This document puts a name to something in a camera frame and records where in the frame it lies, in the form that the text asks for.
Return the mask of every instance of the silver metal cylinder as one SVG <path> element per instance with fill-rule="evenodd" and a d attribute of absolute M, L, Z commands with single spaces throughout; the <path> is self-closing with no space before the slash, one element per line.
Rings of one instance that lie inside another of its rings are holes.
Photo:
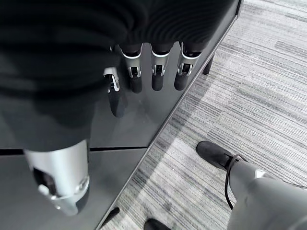
<path fill-rule="evenodd" d="M 38 190 L 66 215 L 78 213 L 77 202 L 89 188 L 87 141 L 50 152 L 24 150 Z"/>

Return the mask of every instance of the black fabric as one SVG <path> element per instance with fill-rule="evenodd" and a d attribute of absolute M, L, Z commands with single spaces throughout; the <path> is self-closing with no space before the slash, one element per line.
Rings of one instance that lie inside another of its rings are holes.
<path fill-rule="evenodd" d="M 102 73 L 118 44 L 206 44 L 234 0 L 0 2 L 0 108 L 23 148 L 90 137 Z"/>

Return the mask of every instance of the carpet floor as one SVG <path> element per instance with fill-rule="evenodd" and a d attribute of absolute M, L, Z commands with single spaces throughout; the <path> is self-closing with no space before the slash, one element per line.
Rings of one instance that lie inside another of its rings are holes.
<path fill-rule="evenodd" d="M 201 140 L 306 185 L 306 92 L 307 1 L 245 0 L 210 74 L 193 84 L 103 230 L 141 230 L 148 218 L 172 230 L 225 230 L 225 172 L 198 157 Z"/>

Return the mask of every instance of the dark gray table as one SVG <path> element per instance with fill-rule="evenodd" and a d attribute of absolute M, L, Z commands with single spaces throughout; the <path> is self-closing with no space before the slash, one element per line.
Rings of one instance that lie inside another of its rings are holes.
<path fill-rule="evenodd" d="M 143 91 L 125 95 L 128 107 L 123 118 L 112 115 L 107 94 L 102 93 L 92 127 L 91 147 L 121 150 L 96 151 L 90 154 L 91 187 L 89 201 L 82 213 L 66 217 L 37 192 L 37 186 L 24 156 L 1 156 L 0 150 L 0 229 L 10 230 L 91 230 L 99 228 L 156 137 L 186 94 L 196 77 L 214 55 L 218 45 L 234 23 L 241 1 L 237 0 L 225 15 L 216 33 L 203 51 L 189 77 L 185 91 L 174 89 L 178 43 L 172 48 L 160 92 L 151 88 L 151 51 L 143 47 Z M 0 149 L 18 149 L 10 128 L 0 117 Z"/>

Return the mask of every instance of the robotic hand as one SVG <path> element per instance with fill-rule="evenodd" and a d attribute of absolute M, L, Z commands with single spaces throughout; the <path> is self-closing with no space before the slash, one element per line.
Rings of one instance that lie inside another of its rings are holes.
<path fill-rule="evenodd" d="M 110 47 L 121 48 L 131 90 L 141 93 L 142 44 L 152 44 L 152 88 L 159 91 L 170 49 L 181 41 L 174 86 L 183 90 L 234 2 L 0 3 L 1 113 L 24 149 L 39 192 L 57 209 L 72 216 L 86 203 L 88 140 L 102 93 L 108 93 L 113 115 L 123 116 L 116 71 L 121 55 Z"/>
<path fill-rule="evenodd" d="M 25 149 L 24 153 L 39 192 L 67 216 L 80 212 L 89 196 L 87 141 L 55 151 Z"/>

